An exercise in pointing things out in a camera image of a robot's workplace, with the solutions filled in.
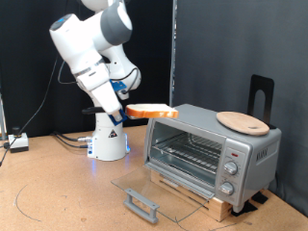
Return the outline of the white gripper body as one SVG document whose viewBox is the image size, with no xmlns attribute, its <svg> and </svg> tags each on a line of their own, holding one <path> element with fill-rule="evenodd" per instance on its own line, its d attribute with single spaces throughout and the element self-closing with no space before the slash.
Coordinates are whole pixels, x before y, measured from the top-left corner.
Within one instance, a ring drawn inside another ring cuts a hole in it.
<svg viewBox="0 0 308 231">
<path fill-rule="evenodd" d="M 121 105 L 109 81 L 91 91 L 94 105 L 102 107 L 108 115 L 117 115 Z"/>
</svg>

